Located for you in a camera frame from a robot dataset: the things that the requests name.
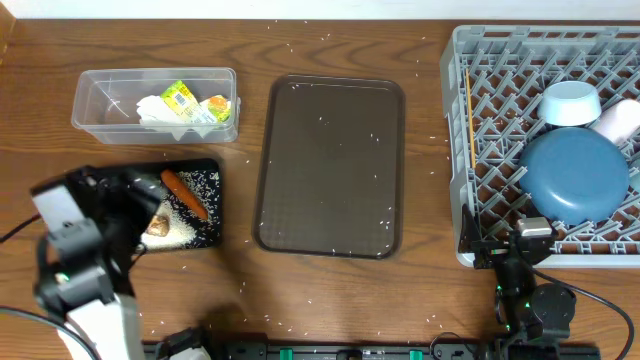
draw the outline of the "chopstick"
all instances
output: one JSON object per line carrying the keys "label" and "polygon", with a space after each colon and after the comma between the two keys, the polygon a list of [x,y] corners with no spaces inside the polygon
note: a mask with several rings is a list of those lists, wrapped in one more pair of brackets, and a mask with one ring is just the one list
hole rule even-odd
{"label": "chopstick", "polygon": [[471,109],[471,81],[469,76],[469,69],[465,69],[465,78],[467,86],[467,113],[469,114],[469,144],[471,145],[471,168],[476,168],[476,141],[475,132],[473,131],[473,113]]}

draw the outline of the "blue bowl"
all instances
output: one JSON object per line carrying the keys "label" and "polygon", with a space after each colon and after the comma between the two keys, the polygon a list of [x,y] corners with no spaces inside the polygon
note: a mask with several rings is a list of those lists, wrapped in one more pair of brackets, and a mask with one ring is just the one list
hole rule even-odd
{"label": "blue bowl", "polygon": [[629,170],[618,148],[582,128],[553,130],[526,147],[522,190],[551,220],[578,225],[610,217],[627,196]]}

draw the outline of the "white wall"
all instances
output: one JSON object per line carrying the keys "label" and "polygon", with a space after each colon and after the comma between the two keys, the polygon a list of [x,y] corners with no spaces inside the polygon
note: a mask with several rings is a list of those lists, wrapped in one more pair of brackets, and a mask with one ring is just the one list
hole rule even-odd
{"label": "white wall", "polygon": [[640,20],[640,0],[0,0],[17,18]]}

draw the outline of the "food packet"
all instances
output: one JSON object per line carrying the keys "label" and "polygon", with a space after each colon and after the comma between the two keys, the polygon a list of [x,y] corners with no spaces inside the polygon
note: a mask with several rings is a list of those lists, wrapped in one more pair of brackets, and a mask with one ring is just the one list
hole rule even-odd
{"label": "food packet", "polygon": [[212,96],[200,102],[200,106],[209,110],[218,122],[225,122],[231,115],[231,101],[222,95]]}
{"label": "food packet", "polygon": [[182,80],[178,80],[169,86],[160,97],[185,123],[206,124],[217,122],[212,113],[200,106],[198,100]]}

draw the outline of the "green tape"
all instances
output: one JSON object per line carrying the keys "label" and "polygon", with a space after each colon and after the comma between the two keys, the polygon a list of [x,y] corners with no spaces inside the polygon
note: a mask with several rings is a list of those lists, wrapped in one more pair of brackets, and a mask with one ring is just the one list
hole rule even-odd
{"label": "green tape", "polygon": [[280,350],[280,360],[293,360],[293,350],[292,349],[281,349]]}
{"label": "green tape", "polygon": [[409,360],[422,360],[422,351],[411,350],[409,351]]}

